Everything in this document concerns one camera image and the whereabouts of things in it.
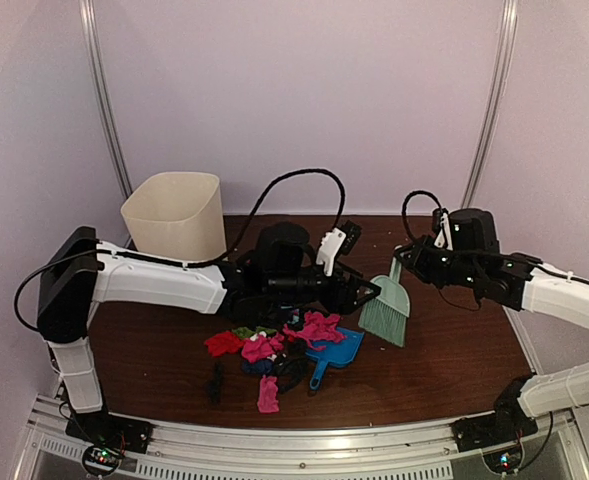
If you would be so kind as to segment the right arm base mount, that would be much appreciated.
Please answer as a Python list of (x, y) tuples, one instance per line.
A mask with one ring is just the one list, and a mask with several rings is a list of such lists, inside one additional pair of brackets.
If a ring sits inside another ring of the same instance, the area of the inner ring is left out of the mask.
[(494, 412), (456, 420), (451, 430), (460, 453), (480, 450), (492, 473), (508, 475), (524, 464), (523, 440), (537, 433), (538, 426), (527, 417)]

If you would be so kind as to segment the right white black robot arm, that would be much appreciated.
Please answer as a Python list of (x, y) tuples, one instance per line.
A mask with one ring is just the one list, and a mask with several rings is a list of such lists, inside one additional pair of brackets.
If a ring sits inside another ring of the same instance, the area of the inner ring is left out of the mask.
[[(437, 289), (470, 289), (477, 302), (554, 317), (589, 330), (589, 280), (542, 259), (500, 250), (493, 215), (477, 208), (434, 212), (433, 232), (411, 237), (394, 258)], [(589, 405), (589, 362), (552, 374), (514, 381), (487, 419), (493, 440), (509, 440), (525, 416)]]

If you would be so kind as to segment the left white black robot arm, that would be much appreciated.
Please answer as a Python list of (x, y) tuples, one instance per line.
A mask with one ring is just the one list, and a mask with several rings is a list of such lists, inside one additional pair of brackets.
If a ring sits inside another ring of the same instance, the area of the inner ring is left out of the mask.
[(50, 349), (80, 429), (97, 444), (118, 424), (105, 412), (88, 329), (98, 306), (133, 302), (224, 316), (236, 323), (281, 307), (318, 303), (333, 314), (357, 311), (380, 287), (340, 262), (360, 236), (351, 221), (326, 233), (318, 248), (301, 225), (263, 228), (253, 249), (235, 261), (188, 262), (122, 249), (91, 227), (66, 240), (40, 275), (36, 328)]

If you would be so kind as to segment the blue plastic dustpan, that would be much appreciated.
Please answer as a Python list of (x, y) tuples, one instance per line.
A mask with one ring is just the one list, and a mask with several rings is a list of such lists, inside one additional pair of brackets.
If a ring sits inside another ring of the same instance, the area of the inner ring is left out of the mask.
[(309, 381), (311, 391), (319, 390), (323, 376), (329, 367), (342, 369), (354, 361), (365, 336), (363, 332), (344, 327), (338, 327), (337, 331), (344, 336), (340, 342), (315, 341), (312, 343), (312, 348), (308, 348), (306, 351), (307, 359), (315, 364)]

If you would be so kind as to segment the mint green hand brush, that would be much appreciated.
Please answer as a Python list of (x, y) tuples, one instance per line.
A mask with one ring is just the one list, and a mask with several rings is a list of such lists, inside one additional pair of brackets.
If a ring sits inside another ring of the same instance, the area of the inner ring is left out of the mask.
[(358, 326), (397, 347), (405, 346), (407, 320), (410, 315), (410, 299), (400, 284), (402, 266), (393, 257), (387, 275), (378, 275), (371, 283), (380, 293), (362, 308)]

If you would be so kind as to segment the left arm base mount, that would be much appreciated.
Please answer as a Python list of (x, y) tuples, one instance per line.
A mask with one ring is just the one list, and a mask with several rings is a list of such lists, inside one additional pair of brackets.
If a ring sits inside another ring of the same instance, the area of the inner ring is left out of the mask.
[(153, 430), (147, 421), (105, 412), (71, 413), (66, 419), (65, 433), (88, 443), (80, 462), (94, 477), (115, 473), (124, 464), (128, 453), (146, 453)]

